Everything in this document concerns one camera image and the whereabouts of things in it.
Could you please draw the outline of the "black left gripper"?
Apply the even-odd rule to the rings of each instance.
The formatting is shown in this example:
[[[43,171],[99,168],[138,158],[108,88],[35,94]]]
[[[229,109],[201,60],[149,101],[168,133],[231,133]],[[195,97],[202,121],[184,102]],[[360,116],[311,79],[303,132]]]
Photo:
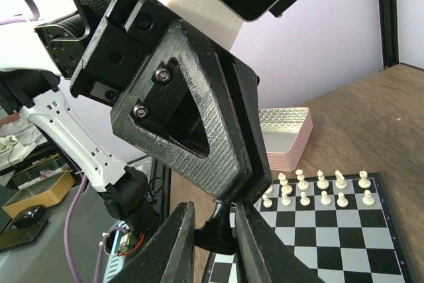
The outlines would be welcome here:
[[[76,1],[75,13],[35,28],[71,95],[112,106],[124,91],[111,113],[116,136],[214,198],[245,196],[248,66],[172,22],[158,0],[109,0],[101,18]]]

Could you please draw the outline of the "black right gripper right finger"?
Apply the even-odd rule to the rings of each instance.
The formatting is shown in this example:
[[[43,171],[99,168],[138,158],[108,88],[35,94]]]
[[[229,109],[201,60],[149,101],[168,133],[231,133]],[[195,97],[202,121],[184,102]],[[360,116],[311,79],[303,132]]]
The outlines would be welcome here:
[[[235,210],[237,278],[241,282],[321,282],[283,244],[256,208],[238,201]]]

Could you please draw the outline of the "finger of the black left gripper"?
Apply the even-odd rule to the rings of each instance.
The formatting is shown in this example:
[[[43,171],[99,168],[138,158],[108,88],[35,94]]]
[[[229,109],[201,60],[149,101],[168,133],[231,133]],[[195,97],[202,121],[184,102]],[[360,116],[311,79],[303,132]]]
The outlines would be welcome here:
[[[253,203],[272,183],[271,169],[259,120],[257,87],[260,78],[252,68],[220,45],[215,45],[215,52],[235,107],[250,164],[246,181],[238,191],[235,201],[241,199]]]

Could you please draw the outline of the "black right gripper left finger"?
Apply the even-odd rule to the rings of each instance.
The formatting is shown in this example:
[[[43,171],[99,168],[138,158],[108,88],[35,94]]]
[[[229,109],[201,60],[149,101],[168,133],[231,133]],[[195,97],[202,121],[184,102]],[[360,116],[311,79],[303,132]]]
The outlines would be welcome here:
[[[115,281],[193,282],[194,231],[194,203],[181,202]]]

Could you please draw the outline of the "black pawn handed over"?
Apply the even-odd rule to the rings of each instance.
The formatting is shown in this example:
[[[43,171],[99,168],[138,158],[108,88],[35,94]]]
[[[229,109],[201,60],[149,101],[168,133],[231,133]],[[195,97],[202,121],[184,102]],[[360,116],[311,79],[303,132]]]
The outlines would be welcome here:
[[[230,224],[231,202],[218,199],[215,202],[215,209],[211,217],[204,226],[194,232],[195,246],[222,255],[233,255],[237,247],[237,241],[233,236]]]

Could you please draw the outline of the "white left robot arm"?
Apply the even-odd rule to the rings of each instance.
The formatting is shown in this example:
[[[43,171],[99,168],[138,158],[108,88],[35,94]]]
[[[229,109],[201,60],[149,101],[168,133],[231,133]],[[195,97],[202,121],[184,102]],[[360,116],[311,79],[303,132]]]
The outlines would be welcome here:
[[[87,176],[109,214],[141,233],[154,222],[147,177],[104,147],[60,88],[110,108],[113,134],[223,203],[256,201],[271,183],[258,76],[159,0],[74,0],[35,31],[52,68],[12,63],[1,103]]]

